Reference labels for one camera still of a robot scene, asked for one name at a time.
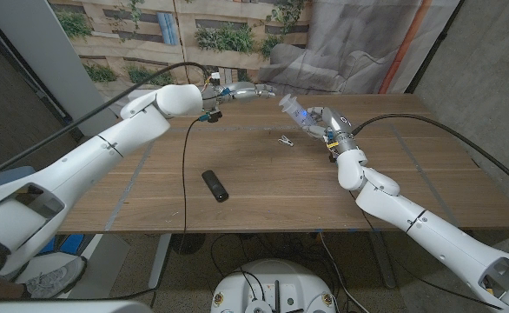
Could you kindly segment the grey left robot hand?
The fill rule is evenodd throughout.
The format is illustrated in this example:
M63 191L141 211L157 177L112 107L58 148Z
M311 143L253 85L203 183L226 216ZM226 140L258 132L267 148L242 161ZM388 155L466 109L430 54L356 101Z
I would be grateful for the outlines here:
M217 103L233 101L248 102L258 98L275 97L272 86L250 82L238 82L220 85L216 89Z

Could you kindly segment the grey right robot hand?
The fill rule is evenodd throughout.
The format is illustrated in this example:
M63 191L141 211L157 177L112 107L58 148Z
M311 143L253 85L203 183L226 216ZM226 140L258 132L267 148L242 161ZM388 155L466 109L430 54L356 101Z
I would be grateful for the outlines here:
M334 143L334 148L339 154L357 148L352 134L352 125L339 111L329 107L310 107L307 113L315 122L323 123L323 126L302 127L302 130L311 137L320 139L327 145Z

